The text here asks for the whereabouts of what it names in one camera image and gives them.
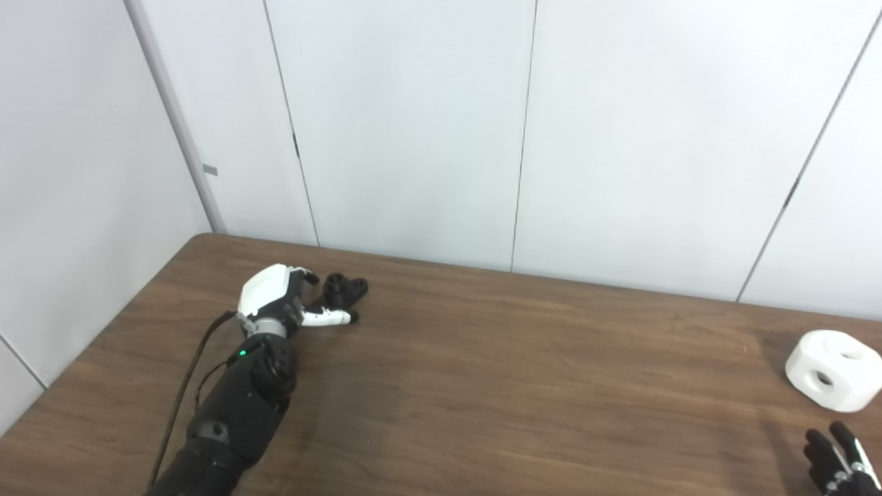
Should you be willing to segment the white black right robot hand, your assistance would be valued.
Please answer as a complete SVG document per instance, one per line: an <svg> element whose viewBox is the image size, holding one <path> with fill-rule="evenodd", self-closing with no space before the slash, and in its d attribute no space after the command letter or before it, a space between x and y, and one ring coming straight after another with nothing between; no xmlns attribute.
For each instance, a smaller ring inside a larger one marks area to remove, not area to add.
<svg viewBox="0 0 882 496"><path fill-rule="evenodd" d="M832 422L828 432L809 429L804 433L808 477L819 494L880 495L880 476L859 437L841 421Z"/></svg>

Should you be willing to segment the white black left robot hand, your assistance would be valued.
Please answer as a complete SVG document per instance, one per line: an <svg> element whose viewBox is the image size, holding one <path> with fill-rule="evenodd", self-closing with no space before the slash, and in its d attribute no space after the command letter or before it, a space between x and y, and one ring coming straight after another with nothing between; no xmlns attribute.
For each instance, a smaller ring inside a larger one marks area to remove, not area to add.
<svg viewBox="0 0 882 496"><path fill-rule="evenodd" d="M355 307L368 291L363 278L331 273L321 280L305 267L274 264L245 283L236 318L246 338L287 338L303 327L355 324L359 320Z"/></svg>

